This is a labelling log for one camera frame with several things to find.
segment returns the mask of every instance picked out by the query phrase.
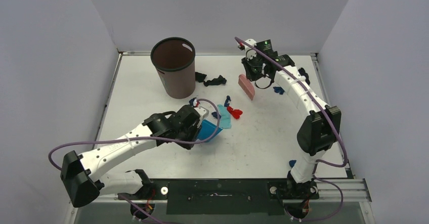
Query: brown trash can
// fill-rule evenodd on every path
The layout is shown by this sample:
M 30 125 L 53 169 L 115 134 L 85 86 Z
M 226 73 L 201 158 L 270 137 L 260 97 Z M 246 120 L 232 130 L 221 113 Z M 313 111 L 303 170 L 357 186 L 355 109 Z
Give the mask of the brown trash can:
M 150 59 L 168 95 L 184 99 L 195 90 L 195 48 L 184 38 L 171 37 L 157 43 Z

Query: blue container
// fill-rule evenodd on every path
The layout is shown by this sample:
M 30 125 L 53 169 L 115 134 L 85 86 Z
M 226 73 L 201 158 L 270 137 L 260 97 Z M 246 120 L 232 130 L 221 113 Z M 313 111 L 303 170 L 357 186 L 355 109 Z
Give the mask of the blue container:
M 203 140 L 203 139 L 208 138 L 211 134 L 213 134 L 213 132 L 216 129 L 216 125 L 212 124 L 208 120 L 203 120 L 201 123 L 201 126 L 202 126 L 201 131 L 197 137 L 199 140 Z M 218 128 L 218 131 L 216 131 L 216 134 L 211 139 L 215 138 L 219 134 L 219 132 L 221 132 L 221 131 L 222 131 L 222 129 Z

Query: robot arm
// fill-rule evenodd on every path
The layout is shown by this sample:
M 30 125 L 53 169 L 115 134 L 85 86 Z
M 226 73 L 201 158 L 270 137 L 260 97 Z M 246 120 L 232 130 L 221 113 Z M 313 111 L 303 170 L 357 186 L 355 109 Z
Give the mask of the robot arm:
M 312 101 L 308 93 L 323 107 L 337 131 L 339 131 L 341 112 L 337 107 L 329 107 L 326 102 L 311 90 L 310 86 L 305 82 L 305 77 L 298 73 L 293 60 L 288 55 L 279 56 L 276 51 L 273 51 L 270 40 L 256 42 L 253 39 L 248 39 L 245 42 L 262 51 L 296 77 L 296 80 L 292 79 L 288 74 L 248 46 L 239 44 L 238 47 L 246 53 L 246 57 L 241 62 L 246 71 L 247 79 L 256 81 L 262 77 L 270 78 L 272 82 L 275 82 L 285 90 L 285 93 L 291 98 L 303 117 L 304 122 L 297 133 L 301 153 L 297 157 L 296 164 L 288 174 L 288 177 L 293 179 L 294 184 L 311 181 L 316 160 L 320 159 L 331 148 L 336 138 L 319 107 Z M 304 90 L 297 81 L 301 81 L 308 90 Z
M 194 141 L 201 130 L 208 110 L 185 105 L 178 112 L 153 114 L 143 123 L 118 139 L 135 137 L 164 137 Z M 141 169 L 125 173 L 110 174 L 110 169 L 137 155 L 155 148 L 166 141 L 128 140 L 123 143 L 102 146 L 77 155 L 71 151 L 64 156 L 61 180 L 74 207 L 82 207 L 99 195 L 128 193 L 135 194 L 152 182 Z M 179 144 L 186 149 L 193 145 Z

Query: gray wall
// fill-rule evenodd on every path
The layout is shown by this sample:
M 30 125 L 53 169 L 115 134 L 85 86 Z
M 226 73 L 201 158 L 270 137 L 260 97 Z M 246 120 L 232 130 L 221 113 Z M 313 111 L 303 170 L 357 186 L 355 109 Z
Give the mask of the gray wall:
M 95 138 L 117 52 L 91 0 L 0 0 L 0 14 L 0 222 L 62 223 L 48 151 Z
M 377 223 L 427 223 L 429 0 L 349 0 L 319 54 Z
M 347 0 L 92 0 L 120 51 L 182 36 L 198 52 L 239 51 L 234 36 L 279 51 L 317 52 Z

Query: pink object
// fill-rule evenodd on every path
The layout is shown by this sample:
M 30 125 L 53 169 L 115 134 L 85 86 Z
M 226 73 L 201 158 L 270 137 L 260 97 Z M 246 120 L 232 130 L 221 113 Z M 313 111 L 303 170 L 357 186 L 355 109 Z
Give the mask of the pink object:
M 240 85 L 240 87 L 247 94 L 247 96 L 249 96 L 250 100 L 253 100 L 253 97 L 255 95 L 254 87 L 245 75 L 240 74 L 238 76 L 238 85 Z

